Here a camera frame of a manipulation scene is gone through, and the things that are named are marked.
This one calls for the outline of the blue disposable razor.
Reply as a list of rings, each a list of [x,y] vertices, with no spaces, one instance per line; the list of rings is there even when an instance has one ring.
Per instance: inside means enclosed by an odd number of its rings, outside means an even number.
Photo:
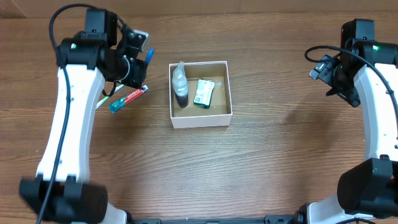
[[[154,54],[154,49],[150,49],[150,50],[148,51],[147,56],[146,56],[146,59],[145,59],[145,62],[146,62],[147,64],[150,64],[150,61],[152,60],[153,54]]]

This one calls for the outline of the clear foam pump bottle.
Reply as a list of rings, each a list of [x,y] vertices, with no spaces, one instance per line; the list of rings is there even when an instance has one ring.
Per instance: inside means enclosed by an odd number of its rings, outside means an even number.
[[[172,85],[177,99],[177,103],[181,108],[188,106],[188,80],[185,74],[184,62],[180,61],[177,68],[173,71]]]

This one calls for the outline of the green soap packet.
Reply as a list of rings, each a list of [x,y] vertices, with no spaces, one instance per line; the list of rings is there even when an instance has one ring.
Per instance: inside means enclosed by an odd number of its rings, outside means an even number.
[[[212,80],[198,80],[193,104],[209,109],[214,88],[215,82],[213,82]]]

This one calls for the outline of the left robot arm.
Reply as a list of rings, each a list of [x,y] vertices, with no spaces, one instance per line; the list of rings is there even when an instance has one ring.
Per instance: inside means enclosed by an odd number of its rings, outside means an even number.
[[[19,193],[39,222],[132,223],[131,214],[110,204],[102,185],[90,182],[90,142],[104,85],[142,89],[148,60],[137,55],[149,35],[128,26],[86,29],[56,46],[58,95],[47,147],[33,179]]]

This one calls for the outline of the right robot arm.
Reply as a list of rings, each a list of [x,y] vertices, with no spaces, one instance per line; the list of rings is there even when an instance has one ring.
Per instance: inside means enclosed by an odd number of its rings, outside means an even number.
[[[371,223],[397,216],[397,45],[348,37],[310,72],[362,108],[362,163],[341,175],[336,194],[302,205],[293,223]]]

